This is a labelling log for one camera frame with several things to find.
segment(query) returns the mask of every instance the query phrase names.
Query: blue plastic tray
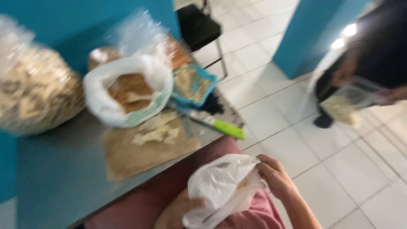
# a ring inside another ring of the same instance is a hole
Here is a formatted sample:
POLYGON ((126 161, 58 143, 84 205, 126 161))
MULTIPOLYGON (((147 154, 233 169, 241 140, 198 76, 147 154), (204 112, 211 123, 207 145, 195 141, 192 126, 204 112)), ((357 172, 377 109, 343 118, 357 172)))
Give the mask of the blue plastic tray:
MULTIPOLYGON (((211 85, 208 88, 208 91, 205 93, 205 95, 202 97, 202 100, 199 103, 197 103, 197 102, 195 102, 195 101, 193 101, 191 99, 185 99, 184 97, 182 97, 181 95, 179 95, 175 91, 173 92, 173 97, 175 98, 175 100, 178 103, 185 104, 185 105, 192 105, 192 106, 195 106, 195 107, 201 107, 204 104, 204 102, 205 102, 206 98, 208 97, 209 93, 213 89, 215 89, 218 78, 215 75, 208 74, 199 65, 190 64, 189 66, 192 67, 192 68, 195 68, 197 70, 198 77, 201 77, 201 78, 208 79, 208 80, 212 81, 211 85)), ((192 85, 192 92, 195 92, 196 90, 198 90, 198 88, 199 88, 199 84, 198 84, 198 82, 195 82, 192 85)))

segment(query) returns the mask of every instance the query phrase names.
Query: table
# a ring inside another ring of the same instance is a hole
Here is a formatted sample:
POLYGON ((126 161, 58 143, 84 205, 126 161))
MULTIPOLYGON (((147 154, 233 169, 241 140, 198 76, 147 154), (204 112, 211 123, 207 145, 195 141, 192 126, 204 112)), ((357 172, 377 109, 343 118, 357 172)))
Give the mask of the table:
MULTIPOLYGON (((225 113, 215 117, 242 126, 242 118, 222 95, 219 101, 225 113)), ((197 131, 205 130, 199 137, 202 147, 224 135, 197 122, 193 125, 197 131)), ((18 139, 19 229, 69 227, 193 153, 111 183, 106 179, 103 146, 107 128, 84 110, 51 131, 18 139)))

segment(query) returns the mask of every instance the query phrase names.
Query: chair seat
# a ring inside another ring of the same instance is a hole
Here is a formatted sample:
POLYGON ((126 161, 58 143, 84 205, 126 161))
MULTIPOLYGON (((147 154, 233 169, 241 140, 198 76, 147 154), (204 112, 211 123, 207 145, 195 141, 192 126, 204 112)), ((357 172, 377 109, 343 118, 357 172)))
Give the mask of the chair seat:
POLYGON ((213 42, 221 35, 221 26, 203 14, 194 4, 177 10, 181 35, 192 51, 213 42))

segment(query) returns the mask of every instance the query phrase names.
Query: chair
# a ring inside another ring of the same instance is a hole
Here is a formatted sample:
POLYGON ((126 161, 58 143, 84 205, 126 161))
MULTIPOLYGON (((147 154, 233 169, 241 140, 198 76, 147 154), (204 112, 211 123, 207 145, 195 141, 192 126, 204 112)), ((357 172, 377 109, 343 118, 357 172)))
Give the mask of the chair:
POLYGON ((202 9, 198 9, 196 5, 190 4, 177 10, 181 35, 192 52, 203 48, 213 41, 216 42, 219 58, 205 66, 204 69, 220 61, 224 73, 220 80, 223 80, 228 76, 228 72, 218 39, 222 34, 221 26, 210 18, 210 6, 207 0, 204 0, 203 4, 202 9))

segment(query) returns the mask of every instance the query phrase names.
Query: blue wall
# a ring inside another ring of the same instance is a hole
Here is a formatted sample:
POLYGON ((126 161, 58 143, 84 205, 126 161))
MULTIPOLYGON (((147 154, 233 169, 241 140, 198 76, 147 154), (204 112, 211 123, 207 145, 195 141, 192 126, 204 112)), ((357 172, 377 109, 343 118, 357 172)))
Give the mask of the blue wall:
MULTIPOLYGON (((88 53, 106 45, 107 30, 139 6, 180 38, 172 0, 3 0, 0 13, 17 19, 37 34, 36 41, 56 49, 85 74, 88 53)), ((15 144, 15 138, 0 132, 0 203, 15 196, 15 144)))
POLYGON ((0 203, 15 196, 16 138, 0 132, 0 203))
POLYGON ((314 70, 370 0, 301 0, 273 61, 290 78, 314 70))

